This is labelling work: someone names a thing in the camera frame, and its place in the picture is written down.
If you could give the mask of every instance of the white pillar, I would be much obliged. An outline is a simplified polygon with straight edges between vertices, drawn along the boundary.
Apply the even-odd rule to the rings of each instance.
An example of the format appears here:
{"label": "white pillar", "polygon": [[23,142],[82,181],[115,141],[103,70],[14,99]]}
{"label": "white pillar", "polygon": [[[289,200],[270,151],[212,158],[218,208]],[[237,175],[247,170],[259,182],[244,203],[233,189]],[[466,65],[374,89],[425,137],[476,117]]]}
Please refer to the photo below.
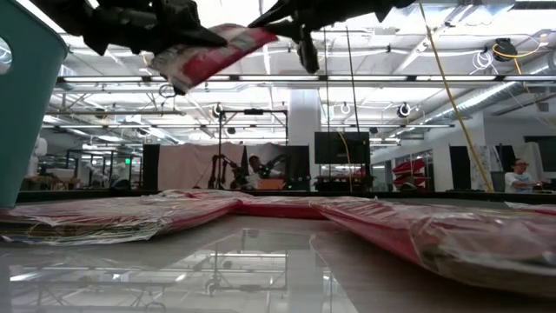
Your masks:
{"label": "white pillar", "polygon": [[288,312],[322,313],[323,268],[313,250],[288,250]]}
{"label": "white pillar", "polygon": [[288,107],[288,138],[290,145],[309,146],[311,190],[319,166],[314,163],[314,133],[321,131],[321,97],[318,90],[291,90]]}

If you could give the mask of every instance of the robot workstation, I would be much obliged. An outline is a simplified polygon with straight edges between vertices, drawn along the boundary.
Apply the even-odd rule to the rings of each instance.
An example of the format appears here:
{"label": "robot workstation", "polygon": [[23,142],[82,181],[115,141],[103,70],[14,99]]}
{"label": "robot workstation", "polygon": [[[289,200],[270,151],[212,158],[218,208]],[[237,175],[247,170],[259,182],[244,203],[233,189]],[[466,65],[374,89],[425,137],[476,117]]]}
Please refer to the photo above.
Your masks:
{"label": "robot workstation", "polygon": [[555,311],[554,14],[0,1],[0,312]]}

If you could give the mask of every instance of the ceiling duct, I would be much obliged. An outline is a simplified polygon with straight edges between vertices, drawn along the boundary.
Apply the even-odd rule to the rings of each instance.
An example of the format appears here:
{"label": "ceiling duct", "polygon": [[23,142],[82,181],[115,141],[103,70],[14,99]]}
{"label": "ceiling duct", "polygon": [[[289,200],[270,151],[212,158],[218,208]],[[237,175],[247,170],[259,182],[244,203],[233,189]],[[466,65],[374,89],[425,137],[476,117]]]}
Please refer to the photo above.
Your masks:
{"label": "ceiling duct", "polygon": [[[546,55],[539,57],[521,68],[523,74],[528,75],[556,75],[556,55],[555,51],[551,51]],[[517,70],[506,76],[519,75]],[[494,85],[490,88],[473,90],[466,95],[456,99],[456,105],[461,115],[469,116],[486,107],[500,103],[512,97],[515,97],[526,91],[524,83],[508,82]],[[438,123],[441,120],[456,119],[452,104],[446,103],[437,109],[434,116],[427,118],[424,123]]]}

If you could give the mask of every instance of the plastic bin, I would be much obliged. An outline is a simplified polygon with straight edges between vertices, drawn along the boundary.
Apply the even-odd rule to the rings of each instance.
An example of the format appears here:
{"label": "plastic bin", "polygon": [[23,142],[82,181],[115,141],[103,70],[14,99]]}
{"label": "plastic bin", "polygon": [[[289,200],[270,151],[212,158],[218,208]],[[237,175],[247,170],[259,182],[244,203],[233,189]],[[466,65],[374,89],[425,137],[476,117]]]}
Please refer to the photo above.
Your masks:
{"label": "plastic bin", "polygon": [[15,0],[0,1],[0,37],[12,61],[0,75],[0,208],[12,207],[67,55],[65,42]]}

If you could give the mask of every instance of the black monitor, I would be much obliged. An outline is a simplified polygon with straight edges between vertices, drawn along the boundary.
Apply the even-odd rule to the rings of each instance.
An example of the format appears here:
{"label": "black monitor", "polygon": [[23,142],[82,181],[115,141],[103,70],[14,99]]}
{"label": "black monitor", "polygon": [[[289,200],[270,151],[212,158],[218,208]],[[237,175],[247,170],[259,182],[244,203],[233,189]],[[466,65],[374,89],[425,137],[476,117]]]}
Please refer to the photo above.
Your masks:
{"label": "black monitor", "polygon": [[315,132],[314,162],[317,164],[367,164],[370,159],[368,132]]}

